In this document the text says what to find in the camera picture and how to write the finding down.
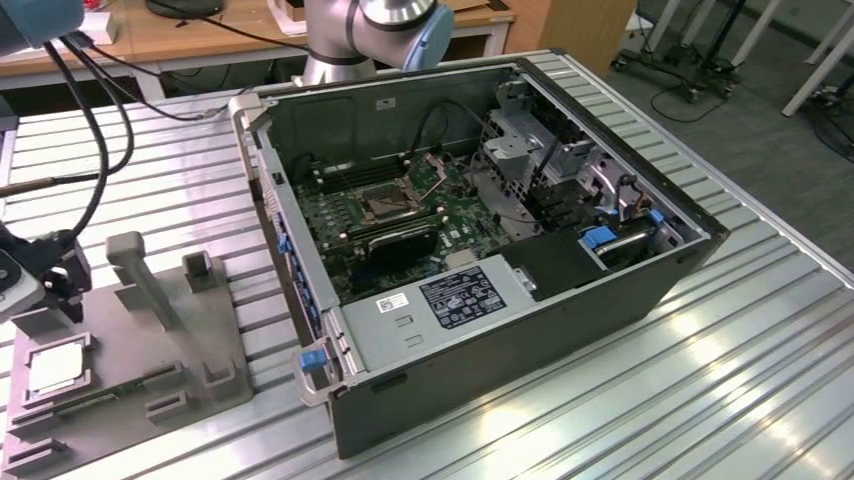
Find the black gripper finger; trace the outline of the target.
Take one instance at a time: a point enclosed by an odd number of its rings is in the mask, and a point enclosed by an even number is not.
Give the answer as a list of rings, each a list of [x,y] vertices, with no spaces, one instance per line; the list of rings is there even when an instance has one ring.
[[[83,295],[93,289],[89,260],[71,233],[54,233],[47,238],[47,247],[51,265],[42,275],[43,303],[79,324],[85,320]]]

